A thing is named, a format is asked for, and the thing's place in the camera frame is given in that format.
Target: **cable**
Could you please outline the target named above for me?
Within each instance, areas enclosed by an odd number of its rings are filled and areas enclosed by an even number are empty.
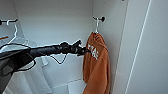
[[[26,53],[31,59],[33,59],[33,57],[29,54],[29,53]],[[20,69],[20,70],[16,70],[16,71],[13,71],[13,72],[19,72],[19,71],[27,71],[27,70],[30,70],[31,68],[33,68],[35,65],[36,65],[36,61],[33,59],[33,61],[34,61],[34,64],[31,66],[31,67],[29,67],[29,68],[27,68],[27,69]]]
[[[2,46],[0,47],[0,49],[2,49],[3,47],[5,47],[5,46],[7,46],[7,45],[19,45],[19,46],[28,47],[29,49],[31,49],[31,47],[29,47],[29,46],[22,45],[22,44],[17,44],[17,43],[10,43],[10,44],[2,45]],[[14,72],[27,71],[27,70],[30,70],[31,68],[33,68],[33,67],[36,65],[36,61],[34,60],[34,58],[33,58],[29,53],[26,53],[26,54],[34,61],[34,64],[33,64],[31,67],[29,67],[29,68],[27,68],[27,69],[15,70],[15,71],[12,71],[12,72],[7,73],[6,75],[3,74],[3,76],[7,76],[7,75],[9,75],[9,74],[13,74]]]
[[[27,47],[27,48],[31,49],[31,47],[29,47],[29,46],[22,45],[22,44],[17,44],[17,43],[10,43],[10,44],[2,45],[2,46],[0,47],[0,49],[2,49],[3,47],[5,47],[5,46],[7,46],[7,45],[20,45],[20,46],[24,46],[24,47]]]
[[[62,60],[61,63],[60,63],[55,57],[53,57],[53,56],[50,56],[50,57],[52,57],[53,59],[55,59],[55,60],[57,61],[58,64],[63,64],[64,61],[65,61],[65,59],[66,59],[66,56],[67,56],[67,54],[64,56],[64,59]]]
[[[42,55],[49,56],[49,57],[53,58],[55,61],[57,61],[58,64],[63,64],[64,61],[65,61],[65,59],[66,59],[66,56],[67,56],[67,54],[66,54],[66,55],[64,56],[64,59],[63,59],[62,62],[60,63],[54,56],[46,55],[46,54],[44,54],[44,53],[42,53],[42,52],[39,52],[39,51],[37,51],[37,52],[40,53],[40,54],[42,54]]]

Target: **white wall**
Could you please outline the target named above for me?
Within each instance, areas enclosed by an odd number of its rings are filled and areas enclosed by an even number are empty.
[[[149,0],[129,0],[113,94],[125,94]]]
[[[167,9],[167,0],[150,0],[125,94],[168,94]]]
[[[167,0],[129,0],[113,94],[167,94]]]
[[[13,1],[12,0],[0,0],[0,20],[15,20],[18,18]],[[18,33],[20,37],[24,37],[22,29],[20,28],[20,23],[17,23]],[[8,36],[9,39],[6,39],[6,42],[9,42],[14,37],[15,28],[11,23],[9,26],[6,23],[0,25],[0,37]]]
[[[128,0],[94,0],[93,16],[106,18],[105,22],[99,24],[98,31],[104,37],[109,50],[113,81],[118,63],[127,3]]]
[[[63,41],[72,44],[79,39],[82,46],[86,45],[92,32],[92,0],[14,0],[14,3],[25,38],[40,46]],[[61,62],[64,55],[55,57]],[[59,90],[67,92],[68,82],[82,79],[83,57],[68,55],[62,65],[52,58],[48,61],[43,69],[56,94]]]

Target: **coat hanger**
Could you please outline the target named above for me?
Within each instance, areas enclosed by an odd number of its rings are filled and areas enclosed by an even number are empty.
[[[18,29],[17,29],[17,26],[16,26],[16,23],[14,24],[14,26],[15,26],[15,33],[14,33],[14,37],[9,41],[9,43],[8,44],[10,44],[16,37],[17,37],[17,32],[18,32]]]

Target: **wall hook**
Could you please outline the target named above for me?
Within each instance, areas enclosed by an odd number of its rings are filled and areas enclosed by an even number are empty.
[[[18,19],[16,19],[16,20],[10,20],[9,22],[17,22],[17,21],[18,21]],[[8,21],[2,21],[2,20],[0,20],[0,25],[2,25],[3,22],[8,22]]]
[[[95,20],[100,20],[100,21],[102,21],[102,22],[104,22],[105,21],[105,17],[102,17],[102,18],[96,18],[96,17],[93,17]]]

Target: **orange towel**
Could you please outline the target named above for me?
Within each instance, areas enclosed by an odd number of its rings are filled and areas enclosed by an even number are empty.
[[[91,53],[85,54],[83,61],[83,80],[87,83],[83,94],[109,94],[110,62],[103,37],[92,32],[86,47]]]

